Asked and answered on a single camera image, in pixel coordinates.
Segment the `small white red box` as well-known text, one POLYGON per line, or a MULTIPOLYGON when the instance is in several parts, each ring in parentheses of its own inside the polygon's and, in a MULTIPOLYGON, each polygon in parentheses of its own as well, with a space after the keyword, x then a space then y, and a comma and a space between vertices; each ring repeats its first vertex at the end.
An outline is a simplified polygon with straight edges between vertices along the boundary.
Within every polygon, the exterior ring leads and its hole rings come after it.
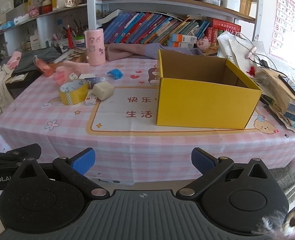
POLYGON ((92 93, 92 91, 89 91, 84 100, 85 105, 94 106, 96 105, 96 101, 97 101, 97 97, 92 93))

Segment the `yellow tape roll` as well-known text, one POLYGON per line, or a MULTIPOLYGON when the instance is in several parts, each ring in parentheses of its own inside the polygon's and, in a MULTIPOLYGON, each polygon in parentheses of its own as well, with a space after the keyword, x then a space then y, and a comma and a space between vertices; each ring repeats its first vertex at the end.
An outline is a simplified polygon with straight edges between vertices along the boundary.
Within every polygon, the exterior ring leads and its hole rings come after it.
POLYGON ((84 79, 68 81, 60 87, 58 92, 64 105, 77 105, 86 99, 88 94, 87 81, 84 79))

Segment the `white foam block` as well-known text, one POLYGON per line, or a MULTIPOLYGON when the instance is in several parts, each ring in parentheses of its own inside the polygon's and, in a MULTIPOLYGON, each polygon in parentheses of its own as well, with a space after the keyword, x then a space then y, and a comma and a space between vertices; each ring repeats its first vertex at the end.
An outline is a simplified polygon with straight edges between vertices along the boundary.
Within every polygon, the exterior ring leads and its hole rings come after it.
POLYGON ((115 87, 107 81, 97 83, 92 88, 93 95, 101 101, 111 97, 114 94, 114 91, 115 87))

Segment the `blue spray bottle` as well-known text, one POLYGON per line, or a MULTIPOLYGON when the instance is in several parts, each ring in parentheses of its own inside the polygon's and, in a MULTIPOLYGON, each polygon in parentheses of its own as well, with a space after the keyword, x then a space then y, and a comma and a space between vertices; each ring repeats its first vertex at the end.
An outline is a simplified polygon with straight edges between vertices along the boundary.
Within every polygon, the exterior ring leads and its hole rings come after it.
POLYGON ((83 79, 87 82, 88 88, 93 88, 97 83, 106 81, 105 77, 84 77, 83 79))

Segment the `blue tape piece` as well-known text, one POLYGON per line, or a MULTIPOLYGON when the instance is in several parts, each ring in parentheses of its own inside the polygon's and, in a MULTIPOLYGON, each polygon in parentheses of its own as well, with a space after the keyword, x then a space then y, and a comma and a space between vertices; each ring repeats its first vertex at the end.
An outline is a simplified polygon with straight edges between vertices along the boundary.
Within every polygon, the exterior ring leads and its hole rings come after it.
POLYGON ((121 79, 123 77, 123 73, 118 68, 110 70, 107 72, 107 74, 113 77, 115 80, 121 79))

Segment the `white power adapter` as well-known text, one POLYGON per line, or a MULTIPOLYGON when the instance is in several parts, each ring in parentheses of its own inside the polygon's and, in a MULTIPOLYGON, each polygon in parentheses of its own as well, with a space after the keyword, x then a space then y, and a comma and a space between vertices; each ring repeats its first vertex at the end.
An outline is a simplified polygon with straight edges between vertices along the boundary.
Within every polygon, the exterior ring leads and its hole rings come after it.
POLYGON ((96 76, 94 74, 80 74, 77 75, 76 73, 71 73, 69 75, 70 80, 75 80, 75 79, 94 79, 96 76))

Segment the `pink checkered tablecloth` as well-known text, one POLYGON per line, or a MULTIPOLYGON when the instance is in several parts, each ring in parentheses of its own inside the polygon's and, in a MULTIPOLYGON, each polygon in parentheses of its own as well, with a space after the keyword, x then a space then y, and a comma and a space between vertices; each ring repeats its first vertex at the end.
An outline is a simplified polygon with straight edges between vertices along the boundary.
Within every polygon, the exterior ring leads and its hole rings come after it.
POLYGON ((41 162, 94 148, 88 176, 124 184, 188 180, 198 176, 191 152, 199 147, 237 163, 260 158, 269 168, 295 170, 295 132, 281 126, 259 104, 245 129, 162 127, 155 124, 156 60, 126 58, 90 68, 95 75, 119 69, 109 79, 114 94, 94 106, 66 106, 58 85, 41 76, 0 116, 0 152, 37 143, 41 162))

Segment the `yellow cardboard box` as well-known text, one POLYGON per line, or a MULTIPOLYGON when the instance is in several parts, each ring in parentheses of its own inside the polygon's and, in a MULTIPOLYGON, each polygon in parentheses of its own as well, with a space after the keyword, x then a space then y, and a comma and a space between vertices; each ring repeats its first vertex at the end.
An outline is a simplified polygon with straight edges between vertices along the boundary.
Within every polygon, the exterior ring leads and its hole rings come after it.
POLYGON ((262 90, 232 61, 159 50, 158 126, 244 129, 262 90))

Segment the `orange pink bottle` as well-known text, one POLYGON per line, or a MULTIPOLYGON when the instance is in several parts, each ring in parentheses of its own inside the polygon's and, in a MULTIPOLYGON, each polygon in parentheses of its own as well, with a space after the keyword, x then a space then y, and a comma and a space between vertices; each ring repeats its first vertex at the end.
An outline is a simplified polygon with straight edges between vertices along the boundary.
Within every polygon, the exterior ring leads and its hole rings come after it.
POLYGON ((46 76, 52 76, 54 70, 42 59, 39 59, 37 55, 34 56, 34 65, 46 76))

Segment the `stack of books and papers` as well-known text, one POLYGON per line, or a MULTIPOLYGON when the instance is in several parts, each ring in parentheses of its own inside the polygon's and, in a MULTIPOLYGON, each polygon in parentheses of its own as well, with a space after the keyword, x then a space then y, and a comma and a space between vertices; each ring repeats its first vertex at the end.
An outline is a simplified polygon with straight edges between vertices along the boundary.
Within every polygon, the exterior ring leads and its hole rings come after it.
POLYGON ((256 72, 256 83, 271 110, 289 130, 295 132, 295 95, 280 79, 279 73, 262 69, 256 72))

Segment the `black smartphone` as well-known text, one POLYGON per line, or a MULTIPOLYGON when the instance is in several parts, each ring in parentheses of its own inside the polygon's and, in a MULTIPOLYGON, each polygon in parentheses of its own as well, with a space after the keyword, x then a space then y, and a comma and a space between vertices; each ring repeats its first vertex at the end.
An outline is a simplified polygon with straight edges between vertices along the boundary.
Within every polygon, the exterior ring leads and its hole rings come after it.
POLYGON ((295 96, 295 83, 286 76, 279 75, 278 77, 295 96))

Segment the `pink cylindrical container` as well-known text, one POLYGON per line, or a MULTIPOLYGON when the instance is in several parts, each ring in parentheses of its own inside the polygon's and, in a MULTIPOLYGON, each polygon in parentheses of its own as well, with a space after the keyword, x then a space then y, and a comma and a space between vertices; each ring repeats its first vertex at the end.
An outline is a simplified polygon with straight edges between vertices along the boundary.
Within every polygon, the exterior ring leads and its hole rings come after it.
POLYGON ((84 32, 87 62, 91 66, 99 66, 106 62, 103 29, 87 30, 84 32))

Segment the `orange white medicine box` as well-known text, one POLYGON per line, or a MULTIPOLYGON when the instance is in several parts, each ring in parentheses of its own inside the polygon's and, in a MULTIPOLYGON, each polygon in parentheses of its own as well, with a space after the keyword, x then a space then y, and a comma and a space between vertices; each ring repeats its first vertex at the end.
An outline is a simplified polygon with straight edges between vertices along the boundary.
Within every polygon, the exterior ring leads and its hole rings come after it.
POLYGON ((168 47, 176 48, 194 48, 194 44, 197 41, 197 37, 182 35, 182 34, 172 34, 167 42, 168 47))

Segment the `white bookshelf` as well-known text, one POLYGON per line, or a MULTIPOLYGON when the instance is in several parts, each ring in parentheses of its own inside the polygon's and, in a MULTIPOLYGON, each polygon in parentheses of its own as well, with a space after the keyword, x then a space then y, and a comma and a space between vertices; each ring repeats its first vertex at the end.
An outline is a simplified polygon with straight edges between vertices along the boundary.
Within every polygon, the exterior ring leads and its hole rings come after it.
MULTIPOLYGON (((166 14, 186 16, 200 14, 202 16, 219 18, 226 21, 244 21, 253 24, 252 36, 256 36, 258 27, 257 19, 237 11, 218 5, 194 0, 96 0, 97 18, 104 17, 110 12, 121 9, 123 11, 154 11, 166 14)), ((8 54, 12 54, 29 35, 26 28, 36 22, 37 33, 42 48, 52 39, 52 35, 58 30, 58 20, 62 24, 74 24, 74 20, 89 22, 87 5, 81 4, 73 8, 63 8, 48 14, 39 15, 22 22, 20 25, 7 29, 0 33, 0 51, 5 48, 8 54)))

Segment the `row of colourful books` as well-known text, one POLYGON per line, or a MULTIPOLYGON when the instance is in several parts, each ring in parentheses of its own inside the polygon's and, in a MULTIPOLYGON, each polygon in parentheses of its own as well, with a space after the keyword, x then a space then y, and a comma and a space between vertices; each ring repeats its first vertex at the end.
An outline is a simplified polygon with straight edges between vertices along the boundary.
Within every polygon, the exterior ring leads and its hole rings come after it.
POLYGON ((208 38, 211 46, 224 31, 231 34, 241 32, 241 26, 233 22, 198 15, 179 17, 161 12, 115 11, 116 16, 104 25, 105 44, 150 44, 159 43, 178 47, 183 42, 176 35, 191 36, 188 44, 208 38))

